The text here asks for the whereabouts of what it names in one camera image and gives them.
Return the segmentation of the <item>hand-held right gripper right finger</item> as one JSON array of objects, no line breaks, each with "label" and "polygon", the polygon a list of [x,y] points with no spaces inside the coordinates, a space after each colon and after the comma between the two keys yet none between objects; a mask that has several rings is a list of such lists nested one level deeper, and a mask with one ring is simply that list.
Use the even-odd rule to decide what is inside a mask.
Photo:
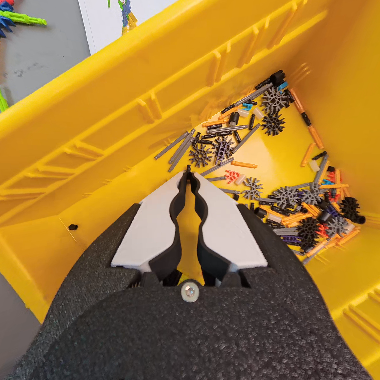
[{"label": "hand-held right gripper right finger", "polygon": [[190,185],[195,212],[201,220],[197,259],[205,285],[221,283],[227,273],[267,268],[268,262],[240,205],[199,173],[190,173]]}]

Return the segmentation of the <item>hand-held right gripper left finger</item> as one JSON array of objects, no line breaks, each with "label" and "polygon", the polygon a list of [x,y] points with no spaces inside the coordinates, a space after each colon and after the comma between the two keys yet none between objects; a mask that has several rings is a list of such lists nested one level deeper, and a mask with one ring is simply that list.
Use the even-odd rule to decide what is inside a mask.
[{"label": "hand-held right gripper left finger", "polygon": [[163,281],[177,268],[182,248],[177,217],[186,201],[188,172],[165,182],[140,203],[111,266],[153,272]]}]

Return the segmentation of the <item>pile of black orange pieces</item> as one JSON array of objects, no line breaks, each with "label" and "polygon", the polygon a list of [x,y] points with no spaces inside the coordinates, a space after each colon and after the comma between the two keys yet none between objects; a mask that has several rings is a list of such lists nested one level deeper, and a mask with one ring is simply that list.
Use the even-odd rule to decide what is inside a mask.
[{"label": "pile of black orange pieces", "polygon": [[320,252],[342,246],[358,235],[358,225],[364,224],[366,217],[360,214],[357,199],[350,195],[341,169],[330,165],[328,153],[322,151],[311,157],[314,148],[323,149],[323,144],[296,93],[288,88],[282,70],[259,83],[244,98],[224,108],[218,119],[204,122],[204,133],[195,133],[195,129],[186,131],[154,159],[159,159],[178,145],[168,162],[169,173],[184,155],[189,155],[190,163],[196,168],[210,165],[210,169],[202,173],[204,176],[230,164],[256,169],[258,166],[255,164],[236,161],[235,153],[260,128],[271,137],[283,132],[286,121],[280,112],[291,104],[296,106],[313,139],[300,165],[302,168],[309,165],[315,173],[311,182],[282,186],[263,197],[264,186],[258,178],[249,178],[230,169],[223,176],[208,180],[225,180],[244,186],[242,191],[221,190],[233,194],[236,201],[240,197],[252,201],[251,210],[306,265]]}]

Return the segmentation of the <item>yellow plastic bin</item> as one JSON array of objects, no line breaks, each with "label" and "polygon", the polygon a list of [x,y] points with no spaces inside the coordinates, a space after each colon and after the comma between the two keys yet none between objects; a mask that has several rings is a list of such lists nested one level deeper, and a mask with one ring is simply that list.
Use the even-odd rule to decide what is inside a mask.
[{"label": "yellow plastic bin", "polygon": [[[359,234],[304,265],[240,197],[268,267],[206,286],[189,175],[176,270],[112,267],[139,203],[188,164],[263,197],[313,180],[294,104],[235,153],[256,169],[204,176],[184,155],[169,173],[178,145],[154,159],[279,70]],[[41,322],[5,379],[379,379],[379,1],[178,1],[2,113],[1,273]]]}]

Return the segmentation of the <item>white building instruction sheet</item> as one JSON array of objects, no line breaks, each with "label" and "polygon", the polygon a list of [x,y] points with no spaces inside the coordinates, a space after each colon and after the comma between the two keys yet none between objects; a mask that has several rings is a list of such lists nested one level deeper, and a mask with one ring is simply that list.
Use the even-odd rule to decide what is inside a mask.
[{"label": "white building instruction sheet", "polygon": [[90,55],[149,20],[175,0],[79,0]]}]

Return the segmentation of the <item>blue green assembly with red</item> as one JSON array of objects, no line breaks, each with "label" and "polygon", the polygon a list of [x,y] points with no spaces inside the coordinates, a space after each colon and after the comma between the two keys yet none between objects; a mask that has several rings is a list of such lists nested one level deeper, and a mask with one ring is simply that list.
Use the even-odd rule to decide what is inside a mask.
[{"label": "blue green assembly with red", "polygon": [[17,13],[13,7],[14,1],[0,1],[0,37],[6,38],[3,30],[12,33],[11,26],[16,24],[47,26],[45,19],[30,17],[26,14]]}]

